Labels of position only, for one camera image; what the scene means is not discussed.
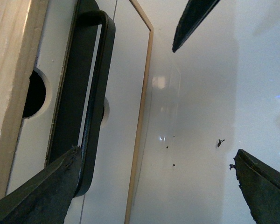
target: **glossy white surface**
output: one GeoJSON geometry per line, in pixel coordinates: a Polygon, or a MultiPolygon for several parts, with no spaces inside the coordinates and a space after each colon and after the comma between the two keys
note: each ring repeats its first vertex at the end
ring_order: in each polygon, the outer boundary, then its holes
{"type": "Polygon", "coordinates": [[[176,54],[184,6],[139,3],[155,38],[130,223],[254,224],[229,164],[242,148],[280,171],[280,1],[221,0],[176,54]]]}
{"type": "Polygon", "coordinates": [[[50,0],[35,62],[46,85],[46,99],[32,117],[23,119],[7,193],[44,167],[60,75],[76,0],[50,0]]]}

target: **dead insect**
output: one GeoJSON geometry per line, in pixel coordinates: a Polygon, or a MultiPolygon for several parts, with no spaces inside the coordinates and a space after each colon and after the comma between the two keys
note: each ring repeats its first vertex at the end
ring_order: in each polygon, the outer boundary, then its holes
{"type": "Polygon", "coordinates": [[[222,142],[224,142],[224,141],[225,141],[225,139],[223,139],[223,140],[220,140],[220,139],[219,139],[219,142],[218,142],[218,144],[217,144],[217,147],[219,148],[220,145],[222,144],[222,142]]]}
{"type": "Polygon", "coordinates": [[[229,170],[231,170],[232,168],[233,168],[233,169],[236,169],[236,166],[233,165],[233,164],[229,164],[229,166],[230,166],[229,170]]]}

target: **wooden board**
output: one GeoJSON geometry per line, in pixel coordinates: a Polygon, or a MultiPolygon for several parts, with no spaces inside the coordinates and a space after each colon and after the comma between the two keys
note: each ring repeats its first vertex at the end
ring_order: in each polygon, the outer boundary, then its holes
{"type": "Polygon", "coordinates": [[[144,117],[144,108],[145,108],[145,99],[146,99],[146,89],[147,89],[147,82],[148,82],[148,74],[149,74],[149,66],[150,66],[150,59],[151,59],[151,52],[153,47],[153,39],[154,39],[154,27],[149,21],[148,17],[146,16],[145,12],[143,11],[142,7],[139,5],[137,0],[130,0],[131,4],[134,6],[142,20],[145,22],[146,26],[149,29],[149,39],[148,39],[148,46],[147,46],[147,56],[146,56],[146,64],[145,64],[145,71],[144,71],[144,78],[143,78],[143,87],[142,87],[142,95],[141,95],[141,102],[140,102],[140,109],[139,109],[139,118],[138,118],[138,125],[137,125],[137,132],[136,132],[136,140],[135,140],[135,148],[133,154],[133,162],[132,162],[132,170],[131,170],[131,177],[130,177],[130,185],[126,203],[126,217],[125,217],[125,224],[130,223],[130,216],[131,216],[131,209],[133,203],[133,195],[135,189],[135,181],[138,169],[138,161],[139,161],[139,148],[140,148],[140,140],[141,140],[141,132],[142,132],[142,125],[143,125],[143,117],[144,117]]]}
{"type": "Polygon", "coordinates": [[[4,197],[48,0],[0,0],[0,199],[4,197]]]}

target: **black handle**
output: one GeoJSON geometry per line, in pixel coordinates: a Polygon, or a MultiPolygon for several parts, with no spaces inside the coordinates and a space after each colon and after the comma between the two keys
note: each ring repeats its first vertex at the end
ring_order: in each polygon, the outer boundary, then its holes
{"type": "Polygon", "coordinates": [[[99,24],[102,25],[102,29],[86,111],[81,145],[82,166],[76,196],[87,192],[93,177],[115,38],[115,24],[103,11],[96,10],[77,16],[47,156],[50,164],[63,155],[67,148],[78,144],[97,33],[96,26],[99,24]]]}
{"type": "Polygon", "coordinates": [[[103,11],[84,13],[78,18],[77,22],[82,26],[102,25],[82,137],[83,164],[76,193],[76,196],[80,196],[88,191],[93,177],[98,136],[115,38],[115,24],[103,11]]]}

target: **white cabinet door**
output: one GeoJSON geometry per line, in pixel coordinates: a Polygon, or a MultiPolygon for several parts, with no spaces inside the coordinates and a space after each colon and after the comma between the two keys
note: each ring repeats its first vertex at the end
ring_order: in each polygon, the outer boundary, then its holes
{"type": "Polygon", "coordinates": [[[44,167],[76,2],[77,0],[49,1],[35,62],[35,70],[46,86],[46,98],[36,114],[22,121],[7,193],[17,189],[44,167]]]}

